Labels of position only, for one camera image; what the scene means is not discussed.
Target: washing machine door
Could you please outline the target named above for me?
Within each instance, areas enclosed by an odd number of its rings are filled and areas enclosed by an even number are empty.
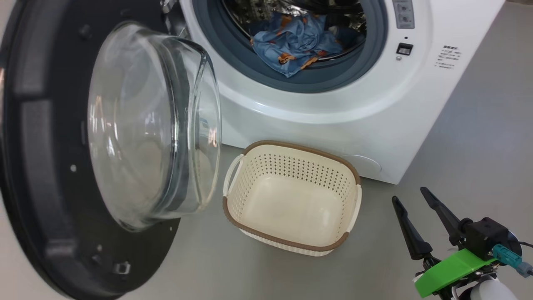
[[[35,270],[66,296],[144,284],[179,218],[212,198],[217,83],[205,50],[169,34],[168,11],[159,0],[19,1],[4,32],[3,202]]]

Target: teal connector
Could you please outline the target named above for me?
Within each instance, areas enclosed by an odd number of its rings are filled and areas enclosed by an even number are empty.
[[[513,267],[522,277],[527,278],[533,273],[533,266],[523,262],[522,257],[507,249],[502,244],[498,244],[492,249],[492,256],[500,262]]]

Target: beige plastic basket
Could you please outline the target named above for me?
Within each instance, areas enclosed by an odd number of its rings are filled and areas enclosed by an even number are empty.
[[[226,217],[246,235],[311,256],[340,246],[361,207],[360,178],[352,165],[277,141],[246,148],[232,162],[223,193]]]

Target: green bracket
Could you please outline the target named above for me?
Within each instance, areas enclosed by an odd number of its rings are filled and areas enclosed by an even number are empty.
[[[427,270],[415,282],[415,287],[422,298],[428,297],[450,283],[479,270],[483,266],[489,265],[495,260],[493,258],[485,262],[472,252],[463,249]]]

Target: cable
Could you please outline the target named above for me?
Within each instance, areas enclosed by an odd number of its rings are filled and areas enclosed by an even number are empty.
[[[526,243],[526,242],[518,242],[520,245],[528,246],[533,248],[533,244]]]

